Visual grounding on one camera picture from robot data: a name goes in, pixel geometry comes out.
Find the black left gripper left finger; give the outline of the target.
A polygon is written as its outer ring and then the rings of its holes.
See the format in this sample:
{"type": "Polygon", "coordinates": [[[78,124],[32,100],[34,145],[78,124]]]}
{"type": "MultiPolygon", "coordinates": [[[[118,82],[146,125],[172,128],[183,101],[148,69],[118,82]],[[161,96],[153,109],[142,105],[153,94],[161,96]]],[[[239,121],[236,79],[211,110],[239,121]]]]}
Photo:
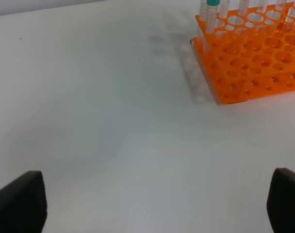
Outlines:
{"type": "Polygon", "coordinates": [[[47,219],[41,171],[27,171],[0,190],[0,233],[40,233],[47,219]]]}

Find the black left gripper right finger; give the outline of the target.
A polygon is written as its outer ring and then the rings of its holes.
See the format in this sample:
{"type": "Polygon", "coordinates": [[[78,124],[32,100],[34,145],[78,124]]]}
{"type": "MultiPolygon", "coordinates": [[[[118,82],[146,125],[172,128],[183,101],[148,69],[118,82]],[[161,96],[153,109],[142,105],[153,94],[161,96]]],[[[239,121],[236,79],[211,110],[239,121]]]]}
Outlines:
{"type": "Polygon", "coordinates": [[[295,172],[275,169],[266,208],[273,232],[295,233],[295,172]]]}

